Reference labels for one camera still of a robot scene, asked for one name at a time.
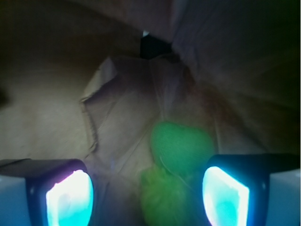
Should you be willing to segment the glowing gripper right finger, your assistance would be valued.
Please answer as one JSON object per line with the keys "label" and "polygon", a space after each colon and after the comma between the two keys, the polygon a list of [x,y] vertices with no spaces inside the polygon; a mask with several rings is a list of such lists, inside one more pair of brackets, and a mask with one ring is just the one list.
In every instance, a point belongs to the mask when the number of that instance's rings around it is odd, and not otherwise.
{"label": "glowing gripper right finger", "polygon": [[203,204],[213,226],[298,226],[301,158],[296,154],[217,154],[207,163]]}

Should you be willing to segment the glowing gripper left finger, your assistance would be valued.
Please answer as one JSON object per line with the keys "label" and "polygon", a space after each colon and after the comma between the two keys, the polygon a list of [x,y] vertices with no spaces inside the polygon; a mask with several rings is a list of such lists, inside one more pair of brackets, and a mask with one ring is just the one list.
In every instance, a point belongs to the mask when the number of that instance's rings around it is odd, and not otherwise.
{"label": "glowing gripper left finger", "polygon": [[79,159],[0,161],[2,226],[87,226],[94,188]]}

